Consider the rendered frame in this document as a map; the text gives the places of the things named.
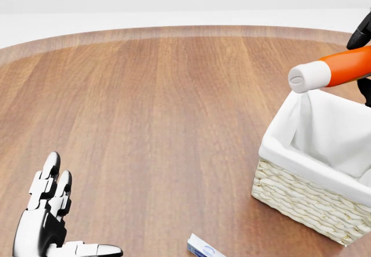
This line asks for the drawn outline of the white blue printed box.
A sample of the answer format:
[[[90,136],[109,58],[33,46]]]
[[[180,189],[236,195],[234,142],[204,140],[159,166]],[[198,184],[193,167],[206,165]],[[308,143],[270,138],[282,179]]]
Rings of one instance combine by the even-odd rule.
[[[194,233],[187,240],[187,249],[196,257],[226,257]]]

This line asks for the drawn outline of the white wicker basket cloth liner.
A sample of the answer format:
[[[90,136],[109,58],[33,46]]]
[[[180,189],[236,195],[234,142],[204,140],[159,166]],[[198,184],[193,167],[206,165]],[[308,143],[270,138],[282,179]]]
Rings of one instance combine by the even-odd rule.
[[[290,92],[261,141],[252,196],[342,245],[371,233],[371,107]]]

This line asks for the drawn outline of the red ketchup bottle white cap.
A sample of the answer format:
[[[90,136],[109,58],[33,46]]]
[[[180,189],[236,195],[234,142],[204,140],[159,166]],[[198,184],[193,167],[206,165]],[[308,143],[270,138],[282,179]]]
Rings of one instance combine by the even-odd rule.
[[[292,91],[329,88],[371,75],[371,46],[335,53],[293,67],[288,73]]]

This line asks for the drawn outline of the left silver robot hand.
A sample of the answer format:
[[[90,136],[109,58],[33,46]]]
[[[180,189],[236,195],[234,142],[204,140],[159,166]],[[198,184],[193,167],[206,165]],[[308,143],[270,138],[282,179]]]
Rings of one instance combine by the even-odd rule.
[[[64,217],[71,207],[72,175],[60,172],[60,155],[53,151],[32,181],[30,200],[21,214],[13,241],[13,257],[123,257],[115,245],[65,242]]]

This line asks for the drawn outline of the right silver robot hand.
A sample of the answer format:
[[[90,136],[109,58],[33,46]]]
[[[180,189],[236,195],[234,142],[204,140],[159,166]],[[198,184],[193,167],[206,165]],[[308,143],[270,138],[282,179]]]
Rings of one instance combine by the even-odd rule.
[[[353,50],[364,47],[369,41],[371,41],[371,8],[348,40],[347,49]],[[365,97],[365,105],[371,107],[371,79],[358,79],[357,86]]]

